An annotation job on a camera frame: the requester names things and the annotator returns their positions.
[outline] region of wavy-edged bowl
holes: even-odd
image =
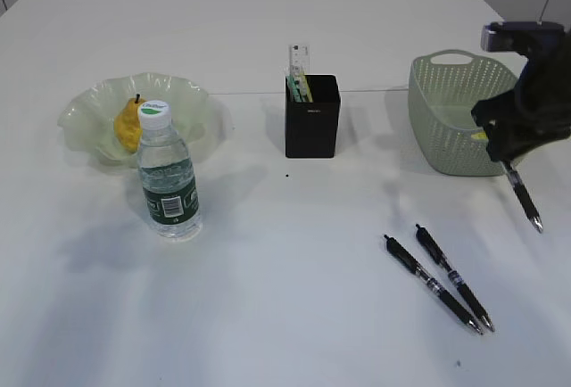
[[[115,137],[113,121],[137,93],[170,105],[173,124],[191,152],[193,145],[208,138],[208,93],[188,79],[148,72],[106,79],[71,100],[57,121],[65,143],[71,150],[94,153],[102,162],[135,166],[135,154]]]

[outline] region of yellow pear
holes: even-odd
[[[129,152],[136,152],[141,137],[141,125],[137,110],[140,104],[146,102],[140,95],[128,99],[127,105],[120,112],[113,122],[115,135],[120,143]]]

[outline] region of plastic bottle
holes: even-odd
[[[151,225],[164,237],[188,240],[200,232],[203,222],[186,143],[172,125],[167,103],[143,103],[138,117],[143,133],[137,164]]]

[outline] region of basket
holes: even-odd
[[[437,64],[443,54],[460,54],[466,64]],[[470,111],[479,100],[504,93],[517,77],[503,64],[461,50],[418,57],[410,68],[409,118],[418,145],[436,170],[454,176],[498,176],[498,163],[485,150],[487,138]]]

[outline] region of black pen holder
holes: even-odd
[[[285,156],[333,158],[341,97],[333,75],[306,75],[313,103],[296,102],[285,81]]]

